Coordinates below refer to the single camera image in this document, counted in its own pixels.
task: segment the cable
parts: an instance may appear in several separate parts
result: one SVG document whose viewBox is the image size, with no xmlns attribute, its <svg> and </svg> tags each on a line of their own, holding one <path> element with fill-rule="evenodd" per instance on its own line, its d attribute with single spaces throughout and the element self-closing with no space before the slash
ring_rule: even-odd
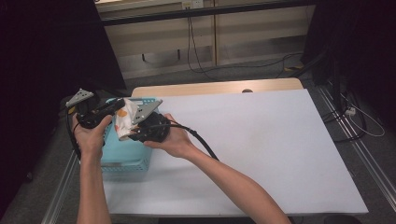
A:
<svg viewBox="0 0 396 224">
<path fill-rule="evenodd" d="M 207 74 L 207 72 L 211 72 L 211 71 L 214 71 L 214 70 L 220 70 L 220 69 L 227 69 L 227 68 L 261 68 L 261 67 L 267 67 L 267 66 L 275 65 L 275 64 L 278 64 L 278 63 L 283 63 L 282 71 L 276 76 L 276 77 L 279 77 L 279 76 L 283 73 L 284 65 L 285 65 L 285 64 L 284 64 L 285 60 L 287 60 L 288 58 L 291 58 L 292 56 L 295 56 L 295 55 L 302 55 L 302 53 L 287 54 L 287 55 L 285 55 L 285 56 L 284 56 L 281 60 L 279 60 L 279 61 L 276 61 L 276 62 L 274 62 L 274 63 L 262 64 L 262 65 L 251 65 L 251 66 L 249 66 L 249 65 L 233 65 L 233 66 L 225 66 L 225 67 L 214 67 L 214 68 L 210 68 L 210 69 L 206 69 L 206 70 L 205 70 L 205 69 L 201 66 L 201 63 L 200 63 L 199 58 L 198 58 L 198 54 L 197 54 L 197 50 L 196 50 L 196 45 L 195 45 L 195 39 L 194 39 L 194 33 L 193 33 L 193 27 L 192 27 L 192 21 L 191 21 L 191 18 L 190 18 L 190 17 L 188 17 L 188 22 L 189 22 L 189 47 L 188 47 L 188 51 L 187 51 L 187 62 L 188 62 L 188 64 L 189 64 L 189 68 L 190 68 L 190 70 L 191 70 L 192 72 L 194 72 L 194 73 L 203 73 L 206 77 L 208 77 L 208 78 L 210 78 L 210 79 L 214 79 L 214 80 L 216 80 L 216 81 L 221 81 L 221 80 L 216 79 L 216 78 L 213 78 L 213 77 L 210 77 L 210 76 Z M 193 45 L 194 45 L 195 57 L 197 58 L 198 65 L 199 65 L 199 67 L 200 67 L 199 70 L 195 70 L 195 69 L 193 69 L 193 68 L 191 67 L 191 63 L 190 63 L 191 42 L 190 42 L 190 39 L 192 39 L 192 43 L 193 43 Z"/>
<path fill-rule="evenodd" d="M 213 158 L 213 159 L 215 159 L 215 160 L 219 160 L 219 158 L 216 156 L 216 154 L 213 152 L 213 150 L 212 150 L 212 148 L 210 148 L 210 146 L 207 144 L 207 142 L 204 140 L 204 138 L 203 137 L 201 137 L 201 135 L 199 135 L 198 134 L 198 132 L 196 132 L 195 130 L 193 130 L 193 129 L 191 129 L 191 128 L 189 128 L 189 127 L 186 127 L 186 126 L 183 126 L 183 125 L 181 125 L 181 124 L 179 124 L 179 123 L 177 123 L 177 122 L 175 122 L 175 121 L 173 121 L 173 120 L 170 120 L 169 119 L 169 121 L 172 121 L 172 122 L 174 122 L 174 123 L 176 123 L 176 124 L 158 124 L 158 125 L 151 125 L 151 126 L 149 126 L 149 127 L 147 127 L 147 128 L 139 128 L 141 131 L 144 131 L 144 130 L 149 130 L 149 129 L 160 129 L 160 128 L 163 128 L 163 127 L 173 127 L 173 128 L 181 128 L 181 129 L 184 129 L 184 130 L 186 130 L 187 132 L 189 132 L 190 134 L 192 134 L 192 136 L 194 136 L 196 139 L 198 139 L 198 141 L 204 146 L 204 148 L 206 149 L 206 151 L 209 153 L 209 155 Z"/>
<path fill-rule="evenodd" d="M 196 72 L 194 69 L 192 69 L 191 64 L 190 64 L 190 39 L 191 39 L 191 38 L 190 38 L 190 34 L 191 34 L 191 37 L 192 37 L 192 44 L 194 45 L 195 57 L 196 57 L 196 59 L 197 59 L 198 65 L 199 65 L 199 67 L 200 67 L 200 69 L 201 69 L 201 71 L 202 71 L 202 72 L 198 72 L 198 73 L 203 73 L 203 74 L 204 74 L 207 78 L 209 78 L 209 79 L 212 79 L 212 80 L 215 80 L 215 81 L 221 81 L 221 80 L 219 80 L 219 79 L 210 77 L 210 76 L 205 72 L 204 68 L 202 68 L 201 63 L 200 63 L 200 61 L 199 61 L 199 57 L 198 57 L 198 53 L 197 53 L 197 48 L 196 48 L 196 45 L 195 45 L 194 31 L 193 31 L 193 29 L 192 29 L 192 21 L 191 21 L 191 18 L 190 18 L 190 17 L 188 17 L 187 20 L 188 20 L 188 22 L 189 22 L 189 48 L 188 48 L 188 50 L 187 50 L 187 62 L 188 62 L 188 64 L 189 64 L 190 70 L 191 70 L 192 72 Z"/>
<path fill-rule="evenodd" d="M 71 143 L 72 143 L 73 150 L 76 152 L 76 155 L 78 156 L 78 159 L 81 160 L 81 151 L 79 150 L 76 137 L 74 136 L 74 130 L 77 128 L 78 124 L 76 125 L 76 127 L 73 129 L 73 132 L 72 132 L 72 131 L 71 131 L 71 128 L 70 128 L 68 110 L 69 110 L 69 108 L 67 107 L 66 110 L 65 110 L 67 133 L 69 134 L 69 138 L 70 138 L 70 141 L 71 141 Z"/>
<path fill-rule="evenodd" d="M 284 71 L 285 71 L 285 60 L 291 58 L 294 55 L 300 55 L 302 53 L 295 53 L 295 54 L 287 54 L 282 58 L 282 70 L 276 75 L 275 78 L 278 78 Z"/>
<path fill-rule="evenodd" d="M 358 105 L 359 102 L 356 100 L 356 96 L 353 92 L 352 92 L 352 98 L 354 99 L 354 101 L 356 101 L 356 104 Z M 355 140 L 362 138 L 364 135 L 366 135 L 366 132 L 363 131 L 363 130 L 367 130 L 366 120 L 364 119 L 364 116 L 362 115 L 362 113 L 360 111 L 358 112 L 358 116 L 361 118 L 361 124 L 362 124 L 361 131 L 358 134 L 356 134 L 355 136 L 349 137 L 347 139 L 334 140 L 334 143 L 345 143 L 345 142 L 355 141 Z"/>
<path fill-rule="evenodd" d="M 361 112 L 363 115 L 365 115 L 366 117 L 368 117 L 369 119 L 371 119 L 376 125 L 378 125 L 378 127 L 381 128 L 382 133 L 381 133 L 381 134 L 374 134 L 374 133 L 369 133 L 369 132 L 367 132 L 367 130 L 365 130 L 365 129 L 363 129 L 361 126 L 359 126 L 359 125 L 355 122 L 355 120 L 353 120 L 352 117 L 349 115 L 350 121 L 351 121 L 357 128 L 359 128 L 361 131 L 363 131 L 363 132 L 365 132 L 365 133 L 367 133 L 367 134 L 369 134 L 369 135 L 371 135 L 371 136 L 373 136 L 373 137 L 382 137 L 382 136 L 385 135 L 385 130 L 384 130 L 384 128 L 382 127 L 381 124 L 379 124 L 375 119 L 373 119 L 371 116 L 369 116 L 366 112 L 364 112 L 363 110 L 361 110 L 358 106 L 356 106 L 356 105 L 352 104 L 350 101 L 348 101 L 348 99 L 347 99 L 343 94 L 341 94 L 341 96 L 342 96 L 344 99 L 346 99 L 346 101 L 347 101 L 350 105 L 352 105 L 353 107 L 355 107 L 355 109 L 357 109 L 357 110 L 358 110 L 359 112 Z"/>
</svg>

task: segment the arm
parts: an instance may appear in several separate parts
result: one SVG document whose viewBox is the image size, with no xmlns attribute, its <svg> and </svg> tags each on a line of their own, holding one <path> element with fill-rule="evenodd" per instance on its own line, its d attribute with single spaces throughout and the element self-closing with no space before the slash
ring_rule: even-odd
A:
<svg viewBox="0 0 396 224">
<path fill-rule="evenodd" d="M 73 117 L 74 135 L 81 149 L 80 160 L 80 199 L 77 223 L 111 223 L 103 187 L 102 157 L 103 135 L 111 116 L 105 117 L 94 129 L 84 129 Z"/>
<path fill-rule="evenodd" d="M 170 134 L 162 143 L 147 141 L 145 145 L 164 149 L 172 156 L 195 164 L 256 223 L 290 223 L 265 189 L 248 176 L 207 156 L 192 144 L 184 130 L 171 128 Z"/>
</svg>

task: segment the gray bracket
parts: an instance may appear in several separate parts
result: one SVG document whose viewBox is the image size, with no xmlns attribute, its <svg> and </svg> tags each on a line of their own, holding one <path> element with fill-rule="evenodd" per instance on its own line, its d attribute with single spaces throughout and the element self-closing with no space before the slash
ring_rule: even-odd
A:
<svg viewBox="0 0 396 224">
<path fill-rule="evenodd" d="M 139 105 L 136 115 L 134 116 L 134 122 L 132 124 L 136 125 L 145 120 L 162 103 L 163 100 L 152 102 L 147 105 Z"/>
<path fill-rule="evenodd" d="M 72 105 L 76 105 L 79 102 L 85 101 L 86 99 L 89 99 L 93 97 L 94 94 L 90 91 L 84 91 L 83 89 L 79 89 L 79 91 L 74 95 L 70 101 L 66 102 L 66 107 L 70 107 Z"/>
</svg>

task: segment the hand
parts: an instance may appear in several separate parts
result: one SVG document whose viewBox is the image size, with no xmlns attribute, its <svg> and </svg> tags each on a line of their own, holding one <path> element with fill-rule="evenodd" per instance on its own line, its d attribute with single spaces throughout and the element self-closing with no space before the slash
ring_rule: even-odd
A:
<svg viewBox="0 0 396 224">
<path fill-rule="evenodd" d="M 174 123 L 172 121 L 175 121 L 175 119 L 170 114 L 164 116 L 170 119 L 171 123 Z M 199 150 L 191 142 L 185 130 L 175 127 L 170 128 L 169 134 L 163 142 L 146 141 L 144 144 L 152 148 L 161 148 L 171 156 L 183 159 L 187 159 L 194 150 Z"/>
<path fill-rule="evenodd" d="M 81 149 L 82 159 L 91 158 L 99 161 L 102 158 L 103 136 L 105 134 L 105 128 L 111 120 L 112 117 L 107 115 L 95 128 L 85 129 L 78 124 L 76 115 L 73 116 L 72 129 L 74 129 L 74 136 L 76 137 L 79 148 Z"/>
</svg>

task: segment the white board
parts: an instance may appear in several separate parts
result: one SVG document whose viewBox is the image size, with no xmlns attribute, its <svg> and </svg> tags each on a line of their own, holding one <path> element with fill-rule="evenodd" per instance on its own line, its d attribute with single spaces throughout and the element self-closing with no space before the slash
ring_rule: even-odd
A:
<svg viewBox="0 0 396 224">
<path fill-rule="evenodd" d="M 161 99 L 161 113 L 197 131 L 222 162 L 262 185 L 286 214 L 368 212 L 307 90 Z M 245 215 L 194 165 L 159 149 L 148 172 L 105 174 L 104 183 L 111 214 Z"/>
</svg>

